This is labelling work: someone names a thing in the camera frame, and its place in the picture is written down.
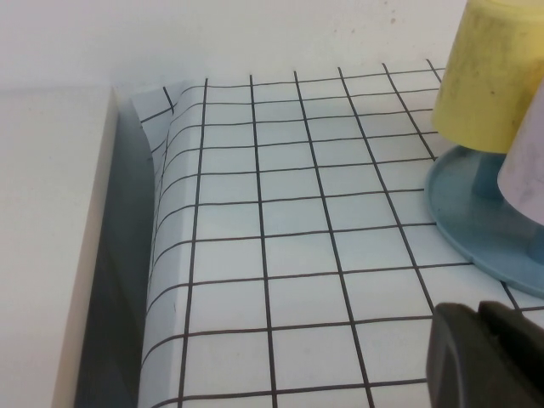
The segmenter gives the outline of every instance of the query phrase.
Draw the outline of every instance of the blue tray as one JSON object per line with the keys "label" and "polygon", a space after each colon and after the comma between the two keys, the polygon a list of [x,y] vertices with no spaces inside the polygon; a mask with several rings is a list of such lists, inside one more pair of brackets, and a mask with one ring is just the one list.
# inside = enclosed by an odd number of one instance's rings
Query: blue tray
{"label": "blue tray", "polygon": [[544,298],[544,264],[527,255],[538,225],[503,199],[473,193],[482,154],[458,146],[431,168],[428,209],[446,240],[487,274]]}

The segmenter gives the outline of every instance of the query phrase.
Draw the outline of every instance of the light purple cylinder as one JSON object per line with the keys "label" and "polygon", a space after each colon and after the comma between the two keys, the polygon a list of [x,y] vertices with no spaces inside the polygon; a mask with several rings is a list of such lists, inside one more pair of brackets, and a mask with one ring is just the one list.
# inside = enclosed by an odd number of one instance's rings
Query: light purple cylinder
{"label": "light purple cylinder", "polygon": [[544,224],[544,80],[502,165],[498,183],[512,207]]}

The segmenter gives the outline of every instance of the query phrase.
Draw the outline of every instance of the white wall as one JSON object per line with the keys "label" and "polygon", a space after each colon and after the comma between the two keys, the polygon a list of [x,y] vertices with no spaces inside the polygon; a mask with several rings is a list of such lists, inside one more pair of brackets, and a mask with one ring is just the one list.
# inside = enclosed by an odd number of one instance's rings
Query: white wall
{"label": "white wall", "polygon": [[4,0],[0,89],[444,59],[465,0]]}

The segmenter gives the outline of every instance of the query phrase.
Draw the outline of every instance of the yellow cup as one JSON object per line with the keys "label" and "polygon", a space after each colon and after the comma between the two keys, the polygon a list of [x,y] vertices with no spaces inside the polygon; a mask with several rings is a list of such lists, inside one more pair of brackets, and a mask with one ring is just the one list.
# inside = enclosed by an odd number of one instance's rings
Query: yellow cup
{"label": "yellow cup", "polygon": [[468,0],[433,112],[471,149],[507,153],[544,77],[544,0]]}

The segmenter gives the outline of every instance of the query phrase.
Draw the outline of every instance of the grid paper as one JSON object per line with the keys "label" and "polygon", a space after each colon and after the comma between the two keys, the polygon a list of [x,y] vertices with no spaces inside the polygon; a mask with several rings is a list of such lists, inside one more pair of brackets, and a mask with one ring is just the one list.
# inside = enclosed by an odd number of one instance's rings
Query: grid paper
{"label": "grid paper", "polygon": [[206,80],[139,110],[157,197],[140,407],[430,406],[435,304],[497,300],[544,325],[544,301],[429,217],[443,70],[407,66]]}

